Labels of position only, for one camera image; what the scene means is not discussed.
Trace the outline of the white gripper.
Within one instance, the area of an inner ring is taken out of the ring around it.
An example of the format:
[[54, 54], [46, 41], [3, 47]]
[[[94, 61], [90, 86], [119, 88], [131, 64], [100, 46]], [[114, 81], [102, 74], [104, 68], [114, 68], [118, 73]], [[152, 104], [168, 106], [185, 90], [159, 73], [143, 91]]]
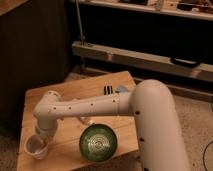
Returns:
[[36, 125], [35, 132], [40, 142], [42, 142], [43, 144], [48, 144], [53, 140], [57, 128], [58, 125], [55, 125], [50, 129], [43, 129]]

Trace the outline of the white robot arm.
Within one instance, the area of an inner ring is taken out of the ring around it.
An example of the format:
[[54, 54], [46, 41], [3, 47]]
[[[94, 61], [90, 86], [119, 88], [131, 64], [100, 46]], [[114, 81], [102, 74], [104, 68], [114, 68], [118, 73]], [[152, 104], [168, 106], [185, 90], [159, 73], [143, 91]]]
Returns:
[[49, 91], [33, 115], [37, 133], [45, 138], [55, 134], [59, 118], [133, 115], [143, 169], [190, 171], [174, 99], [160, 81], [144, 80], [129, 92], [65, 102], [57, 92]]

